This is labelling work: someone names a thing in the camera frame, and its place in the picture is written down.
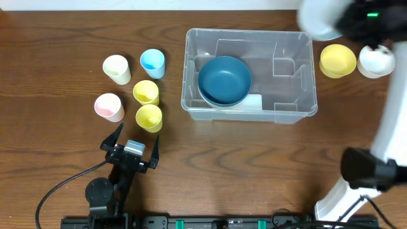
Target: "yellow cup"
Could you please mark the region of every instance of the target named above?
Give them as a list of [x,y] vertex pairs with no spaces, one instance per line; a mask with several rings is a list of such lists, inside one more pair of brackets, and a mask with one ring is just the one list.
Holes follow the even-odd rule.
[[133,88],[134,98],[141,103],[141,105],[158,105],[160,99],[158,98],[157,85],[149,80],[142,80],[138,82]]
[[148,132],[155,133],[163,127],[163,114],[158,106],[142,106],[135,114],[137,124]]
[[341,78],[356,68],[356,56],[346,46],[329,45],[321,53],[321,71],[330,78]]

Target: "white cup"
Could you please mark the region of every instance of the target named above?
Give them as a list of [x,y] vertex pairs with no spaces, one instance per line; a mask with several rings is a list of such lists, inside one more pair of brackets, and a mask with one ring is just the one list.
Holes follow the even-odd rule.
[[396,58],[386,47],[379,45],[376,50],[365,46],[359,54],[357,68],[365,77],[376,79],[390,74],[396,66]]
[[125,85],[131,80],[130,69],[125,57],[112,55],[103,62],[103,71],[117,84]]

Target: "cable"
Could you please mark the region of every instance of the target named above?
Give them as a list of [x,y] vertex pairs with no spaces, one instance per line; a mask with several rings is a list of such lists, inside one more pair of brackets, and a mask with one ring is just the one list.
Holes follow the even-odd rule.
[[38,204],[37,211],[36,211],[36,226],[37,226],[37,229],[41,229],[41,225],[39,224],[39,212],[40,212],[40,210],[41,210],[41,207],[43,206],[45,200],[46,200],[55,190],[59,189],[61,186],[63,186],[64,184],[68,183],[69,181],[72,181],[73,179],[76,179],[76,178],[78,178],[78,177],[80,177],[80,176],[83,176],[83,175],[85,175],[85,174],[88,174],[89,172],[94,171],[94,170],[96,170],[96,169],[102,167],[102,166],[105,165],[106,163],[107,163],[107,161],[104,161],[104,162],[102,162],[102,163],[96,165],[95,167],[92,167],[92,168],[90,168],[90,169],[88,169],[88,170],[86,170],[86,171],[83,171],[83,172],[81,172],[81,173],[79,173],[79,174],[76,174],[75,176],[73,176],[73,177],[71,177],[71,178],[68,178],[68,179],[66,179],[65,181],[62,181],[60,184],[56,185],[53,189],[51,189],[51,190],[43,197],[43,199],[40,201],[40,203]]
[[343,215],[341,215],[338,220],[336,220],[336,222],[340,222],[342,221],[355,207],[357,204],[359,204],[359,202],[362,202],[364,200],[364,197],[360,196],[355,202],[354,204],[352,204],[346,211],[345,213],[343,213]]
[[344,223],[344,222],[333,222],[333,221],[309,221],[302,223],[286,223],[284,225],[276,226],[274,229],[286,229],[286,228],[301,228],[304,226],[342,226],[346,229],[356,228],[356,229],[372,229],[377,228],[374,226],[360,225],[357,223]]
[[374,201],[368,196],[364,195],[362,196],[366,200],[369,201],[369,203],[373,206],[373,208],[376,210],[377,214],[384,220],[384,222],[391,228],[391,229],[396,229],[396,227],[390,223],[390,221],[386,218],[386,216],[382,213],[382,211],[377,207],[377,205],[374,203]]

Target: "green light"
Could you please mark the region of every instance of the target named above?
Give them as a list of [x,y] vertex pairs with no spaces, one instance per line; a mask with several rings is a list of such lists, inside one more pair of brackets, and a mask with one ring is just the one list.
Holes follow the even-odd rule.
[[379,16],[378,12],[368,13],[368,17],[378,17],[378,16]]

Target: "pink cup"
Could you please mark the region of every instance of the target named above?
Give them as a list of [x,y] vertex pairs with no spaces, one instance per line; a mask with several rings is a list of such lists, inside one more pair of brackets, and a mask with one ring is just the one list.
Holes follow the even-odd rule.
[[112,93],[99,96],[95,101],[94,108],[99,116],[112,122],[120,121],[125,115],[120,98]]

